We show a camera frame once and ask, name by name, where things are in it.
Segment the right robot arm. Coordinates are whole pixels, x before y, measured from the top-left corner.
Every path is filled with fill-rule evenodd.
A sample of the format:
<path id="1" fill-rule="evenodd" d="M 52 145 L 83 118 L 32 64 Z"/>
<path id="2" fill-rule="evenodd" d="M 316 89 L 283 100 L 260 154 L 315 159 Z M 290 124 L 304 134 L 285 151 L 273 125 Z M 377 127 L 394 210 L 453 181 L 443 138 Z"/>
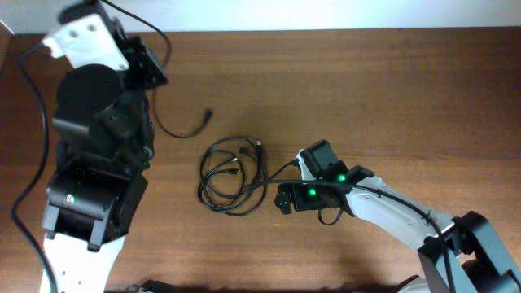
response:
<path id="1" fill-rule="evenodd" d="M 278 186 L 284 214 L 338 208 L 377 225 L 416 251 L 423 277 L 406 292 L 518 292 L 520 270 L 490 222 L 477 212 L 452 216 L 406 198 L 369 169 L 343 165 L 316 179 Z"/>

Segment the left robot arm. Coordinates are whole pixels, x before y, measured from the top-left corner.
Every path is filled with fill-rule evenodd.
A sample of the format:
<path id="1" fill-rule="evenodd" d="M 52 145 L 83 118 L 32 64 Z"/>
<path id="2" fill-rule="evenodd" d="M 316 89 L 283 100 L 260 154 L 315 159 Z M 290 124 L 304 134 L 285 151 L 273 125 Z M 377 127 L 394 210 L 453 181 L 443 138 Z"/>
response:
<path id="1" fill-rule="evenodd" d="M 57 167 L 42 220 L 50 274 L 43 292 L 101 292 L 147 188 L 155 154 L 147 91 L 168 81 L 138 37 L 93 14 L 43 39 L 72 65 L 52 125 Z"/>

